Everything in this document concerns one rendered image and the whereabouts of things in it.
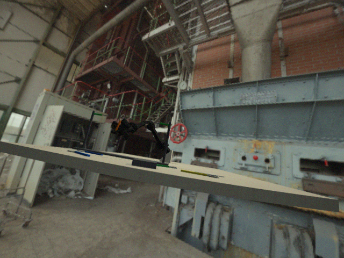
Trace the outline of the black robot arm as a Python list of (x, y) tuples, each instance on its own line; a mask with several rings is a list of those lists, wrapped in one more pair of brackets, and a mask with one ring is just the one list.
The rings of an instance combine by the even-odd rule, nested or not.
[[(147, 126), (145, 124), (148, 124)], [(132, 125), (132, 126), (131, 126)], [(157, 147), (161, 150), (161, 151), (164, 151), (164, 148), (165, 148), (165, 144), (166, 142), (164, 142), (164, 140), (161, 140), (160, 136), (158, 135), (156, 129), (155, 129), (155, 125), (153, 122), (151, 121), (142, 121), (140, 123), (133, 123), (133, 122), (130, 122), (128, 123), (128, 120), (127, 119), (123, 119), (121, 121), (121, 125), (119, 126), (122, 126), (124, 128), (124, 131), (127, 130), (129, 128), (129, 132), (131, 132), (132, 134), (137, 130), (139, 129), (140, 127), (144, 126), (145, 128), (147, 128), (148, 130), (150, 130), (153, 134), (153, 136), (155, 137), (157, 143)], [(168, 154), (171, 150), (169, 149), (169, 144), (167, 145), (167, 151), (166, 151), (166, 154)]]

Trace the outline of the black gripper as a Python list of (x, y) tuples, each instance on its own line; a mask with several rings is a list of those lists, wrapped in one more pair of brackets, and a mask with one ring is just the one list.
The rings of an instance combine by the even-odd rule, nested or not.
[[(123, 139), (124, 139), (124, 140), (128, 140), (128, 137), (130, 136), (130, 135), (128, 134), (129, 128), (128, 128), (127, 130), (124, 131), (124, 128), (123, 128), (122, 126), (119, 126), (119, 127), (118, 127), (118, 130), (116, 130), (117, 125), (118, 125), (118, 123), (117, 123), (116, 121), (113, 121), (113, 122), (112, 122), (111, 127), (112, 127), (114, 130), (112, 130), (111, 133), (116, 134), (116, 135), (118, 135), (118, 136), (124, 135)], [(116, 131), (115, 131), (115, 130), (116, 130)]]

